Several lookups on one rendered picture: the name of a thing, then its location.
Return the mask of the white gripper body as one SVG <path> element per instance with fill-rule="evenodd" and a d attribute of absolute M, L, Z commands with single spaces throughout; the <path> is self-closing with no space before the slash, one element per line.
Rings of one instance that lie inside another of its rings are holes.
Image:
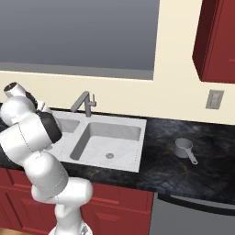
<path fill-rule="evenodd" d="M 50 108 L 47 107 L 44 102 L 42 102 L 42 103 L 39 104 L 39 110 L 40 110 L 41 112 L 52 113 L 52 111 L 50 110 Z"/>

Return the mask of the grey sink tap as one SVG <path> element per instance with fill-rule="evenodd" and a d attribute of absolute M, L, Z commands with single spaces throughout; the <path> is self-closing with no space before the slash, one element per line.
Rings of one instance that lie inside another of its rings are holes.
<path fill-rule="evenodd" d="M 76 112 L 81 105 L 84 105 L 85 116 L 87 118 L 91 117 L 92 116 L 91 107 L 96 106 L 96 101 L 94 99 L 90 100 L 90 93 L 88 91 L 84 91 L 78 97 L 78 99 L 72 105 L 71 111 Z"/>

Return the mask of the white double basin sink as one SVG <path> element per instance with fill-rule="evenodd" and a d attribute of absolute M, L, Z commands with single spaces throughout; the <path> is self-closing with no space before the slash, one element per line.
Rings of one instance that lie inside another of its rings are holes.
<path fill-rule="evenodd" d="M 62 138 L 48 151 L 60 162 L 137 173 L 147 120 L 54 111 Z"/>

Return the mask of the grey measuring cup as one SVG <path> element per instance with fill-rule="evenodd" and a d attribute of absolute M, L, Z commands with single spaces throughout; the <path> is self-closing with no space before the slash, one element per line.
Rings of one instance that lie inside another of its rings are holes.
<path fill-rule="evenodd" d="M 192 164 L 197 165 L 198 161 L 192 149 L 193 143 L 191 140 L 179 138 L 175 141 L 174 154 L 179 158 L 188 158 Z"/>

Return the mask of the red drawer front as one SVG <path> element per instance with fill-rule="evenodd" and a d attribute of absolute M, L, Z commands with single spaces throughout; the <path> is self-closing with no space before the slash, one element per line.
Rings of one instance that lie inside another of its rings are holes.
<path fill-rule="evenodd" d="M 97 183 L 93 183 L 93 188 L 93 202 L 101 202 L 138 211 L 151 210 L 152 192 Z"/>
<path fill-rule="evenodd" d="M 22 171 L 0 168 L 0 186 L 29 189 L 31 182 Z"/>

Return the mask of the grey window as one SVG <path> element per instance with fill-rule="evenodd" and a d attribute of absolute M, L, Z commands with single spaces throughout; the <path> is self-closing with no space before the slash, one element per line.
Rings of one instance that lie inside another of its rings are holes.
<path fill-rule="evenodd" d="M 151 80 L 160 0 L 0 0 L 0 70 Z"/>

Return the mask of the red cupboard door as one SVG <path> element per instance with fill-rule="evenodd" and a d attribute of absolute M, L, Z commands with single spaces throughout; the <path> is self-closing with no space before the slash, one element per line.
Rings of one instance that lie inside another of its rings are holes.
<path fill-rule="evenodd" d="M 86 204 L 81 211 L 94 235 L 149 235 L 150 212 L 98 204 Z"/>
<path fill-rule="evenodd" d="M 48 235 L 55 225 L 54 205 L 36 202 L 28 191 L 0 187 L 0 228 Z"/>

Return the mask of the grey dishwasher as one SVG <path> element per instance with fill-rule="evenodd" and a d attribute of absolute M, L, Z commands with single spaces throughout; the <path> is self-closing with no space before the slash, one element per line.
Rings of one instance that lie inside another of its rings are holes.
<path fill-rule="evenodd" d="M 198 204 L 235 209 L 235 205 L 172 196 Z M 149 235 L 235 235 L 235 217 L 176 206 L 154 194 Z"/>

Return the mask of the grey wall switch plate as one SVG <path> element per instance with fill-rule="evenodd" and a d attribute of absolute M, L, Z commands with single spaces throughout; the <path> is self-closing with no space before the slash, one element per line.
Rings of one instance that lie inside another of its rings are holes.
<path fill-rule="evenodd" d="M 210 90 L 207 98 L 207 109 L 219 109 L 224 95 L 223 90 Z"/>

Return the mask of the red wall cupboard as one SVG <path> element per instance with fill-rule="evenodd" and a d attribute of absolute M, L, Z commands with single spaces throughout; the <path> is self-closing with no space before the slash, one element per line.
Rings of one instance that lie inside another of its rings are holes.
<path fill-rule="evenodd" d="M 203 0 L 193 51 L 202 82 L 235 84 L 235 0 Z"/>

